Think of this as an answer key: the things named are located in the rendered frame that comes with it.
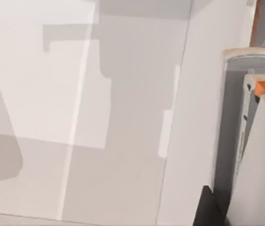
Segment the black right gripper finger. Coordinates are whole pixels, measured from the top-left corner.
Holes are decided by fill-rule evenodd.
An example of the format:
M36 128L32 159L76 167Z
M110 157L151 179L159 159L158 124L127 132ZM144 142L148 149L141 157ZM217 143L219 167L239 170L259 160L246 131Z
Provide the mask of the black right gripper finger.
M207 185L202 187L193 226L226 226L220 206Z

